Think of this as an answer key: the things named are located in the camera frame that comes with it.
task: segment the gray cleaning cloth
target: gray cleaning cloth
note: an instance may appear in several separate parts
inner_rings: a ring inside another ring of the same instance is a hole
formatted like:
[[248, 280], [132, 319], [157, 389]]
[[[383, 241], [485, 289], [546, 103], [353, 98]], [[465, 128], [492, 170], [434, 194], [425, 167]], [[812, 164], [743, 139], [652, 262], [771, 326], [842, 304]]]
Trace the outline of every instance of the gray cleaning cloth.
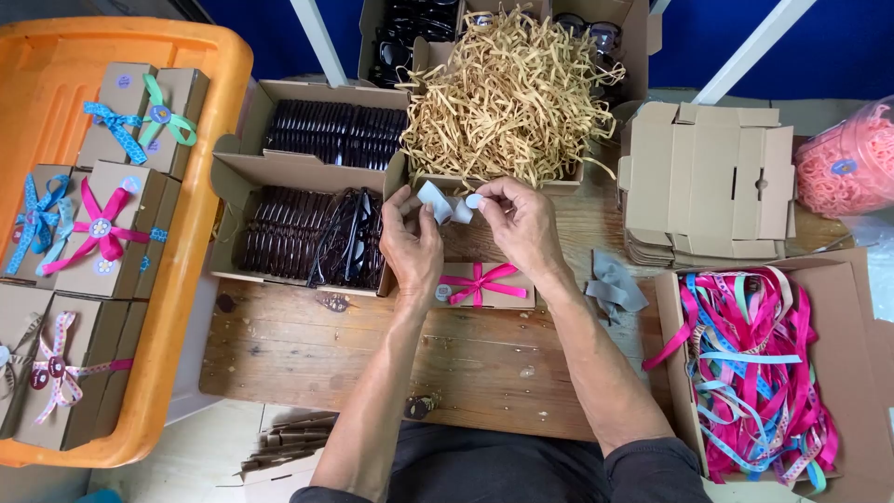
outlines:
[[612, 324], [620, 323], [618, 306], [636, 312], [649, 305], [627, 269], [608, 253], [593, 250], [593, 275], [596, 280], [586, 283], [586, 294], [596, 298]]

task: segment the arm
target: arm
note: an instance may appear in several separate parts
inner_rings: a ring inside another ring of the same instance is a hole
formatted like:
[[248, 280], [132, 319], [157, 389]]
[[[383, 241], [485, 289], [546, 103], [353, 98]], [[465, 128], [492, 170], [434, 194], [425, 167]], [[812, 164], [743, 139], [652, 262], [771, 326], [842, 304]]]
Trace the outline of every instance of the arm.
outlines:
[[431, 205], [419, 210], [419, 237], [404, 226], [403, 218], [418, 207], [408, 185], [382, 206], [380, 247], [401, 292], [391, 326], [342, 409], [311, 486], [343, 490], [372, 501], [383, 498], [413, 356], [443, 268], [443, 243]]
[[514, 178], [481, 186], [493, 239], [549, 304], [571, 382], [603, 454], [634, 440], [673, 437], [649, 391], [611, 341], [562, 258], [555, 208]]

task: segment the person's right hand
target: person's right hand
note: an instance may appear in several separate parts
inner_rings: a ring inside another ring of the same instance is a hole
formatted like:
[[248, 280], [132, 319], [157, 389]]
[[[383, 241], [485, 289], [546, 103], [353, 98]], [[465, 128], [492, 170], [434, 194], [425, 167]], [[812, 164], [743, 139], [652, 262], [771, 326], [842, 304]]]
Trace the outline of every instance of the person's right hand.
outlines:
[[556, 210], [552, 201], [511, 176], [497, 178], [476, 193], [493, 240], [512, 264], [535, 284], [566, 274], [556, 231]]

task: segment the wooden table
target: wooden table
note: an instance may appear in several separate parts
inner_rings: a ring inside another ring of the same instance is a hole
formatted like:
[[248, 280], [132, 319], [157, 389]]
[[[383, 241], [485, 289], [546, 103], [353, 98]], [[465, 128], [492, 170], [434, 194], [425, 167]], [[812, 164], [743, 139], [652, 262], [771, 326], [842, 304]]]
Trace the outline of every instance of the wooden table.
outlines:
[[[644, 354], [656, 354], [662, 346], [652, 277], [664, 269], [633, 265], [622, 251], [615, 182], [602, 169], [589, 166], [574, 196], [553, 201], [561, 247], [581, 288], [592, 278], [591, 250], [600, 248], [617, 253], [649, 300], [647, 308], [622, 313], [622, 322], [607, 328], [639, 371]], [[796, 221], [798, 236], [787, 243], [789, 256], [847, 232], [839, 221], [799, 206]], [[442, 233], [447, 261], [505, 260], [480, 215], [468, 226], [447, 225]], [[378, 347], [392, 307], [393, 293], [379, 299], [222, 279], [199, 389], [239, 400], [340, 410]], [[656, 368], [648, 377], [640, 371], [640, 376], [672, 418], [666, 370]], [[539, 299], [532, 311], [429, 312], [408, 396], [435, 394], [440, 405], [428, 422], [594, 439], [552, 317]]]

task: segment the pink bow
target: pink bow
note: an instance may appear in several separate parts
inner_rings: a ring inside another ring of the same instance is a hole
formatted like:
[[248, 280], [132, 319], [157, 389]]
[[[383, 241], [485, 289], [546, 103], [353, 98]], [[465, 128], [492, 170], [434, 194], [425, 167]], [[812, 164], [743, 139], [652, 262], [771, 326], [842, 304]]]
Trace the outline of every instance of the pink bow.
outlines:
[[[133, 360], [114, 360], [109, 363], [93, 365], [92, 367], [72, 367], [65, 364], [63, 354], [65, 353], [65, 342], [68, 338], [68, 328], [74, 323], [77, 315], [71, 311], [62, 311], [56, 317], [54, 330], [55, 337], [53, 339], [53, 349], [46, 347], [43, 339], [40, 340], [40, 351], [47, 358], [46, 362], [34, 362], [31, 371], [31, 387], [34, 389], [43, 389], [50, 379], [53, 380], [53, 394], [50, 401], [46, 404], [44, 411], [40, 413], [36, 424], [43, 424], [46, 418], [57, 405], [60, 407], [71, 407], [77, 404], [84, 396], [80, 390], [75, 377], [95, 374], [102, 371], [123, 371], [129, 369]], [[72, 398], [65, 397], [62, 392], [63, 384], [72, 393]]]
[[492, 292], [497, 292], [499, 294], [514, 295], [522, 299], [527, 297], [527, 290], [524, 288], [492, 283], [492, 281], [497, 279], [498, 277], [508, 276], [517, 272], [518, 269], [516, 269], [516, 267], [512, 264], [506, 263], [499, 265], [487, 271], [484, 275], [481, 274], [482, 269], [483, 267], [481, 265], [481, 262], [475, 262], [474, 264], [472, 264], [472, 270], [475, 274], [475, 277], [473, 279], [459, 276], [441, 276], [441, 278], [438, 280], [438, 283], [446, 283], [447, 285], [468, 286], [468, 288], [464, 288], [458, 291], [456, 294], [451, 295], [450, 298], [447, 299], [447, 301], [451, 305], [462, 301], [470, 294], [474, 294], [475, 298], [472, 304], [474, 307], [480, 308], [482, 304], [482, 288], [490, 290]]
[[93, 197], [93, 192], [90, 191], [87, 179], [85, 178], [84, 182], [80, 185], [80, 196], [84, 201], [84, 208], [87, 209], [87, 214], [90, 216], [91, 222], [89, 224], [85, 222], [75, 222], [72, 231], [76, 233], [88, 233], [89, 237], [69, 259], [57, 260], [46, 264], [44, 266], [44, 275], [52, 274], [57, 270], [64, 268], [69, 263], [87, 255], [96, 247], [97, 243], [99, 244], [99, 252], [102, 254], [103, 258], [110, 262], [119, 259], [124, 254], [124, 249], [117, 238], [136, 243], [148, 243], [149, 234], [147, 233], [112, 226], [112, 220], [121, 213], [121, 210], [127, 203], [129, 195], [130, 194], [123, 188], [118, 187], [112, 192], [112, 197], [109, 198], [108, 204], [105, 205], [105, 209], [100, 210], [97, 205], [97, 200]]

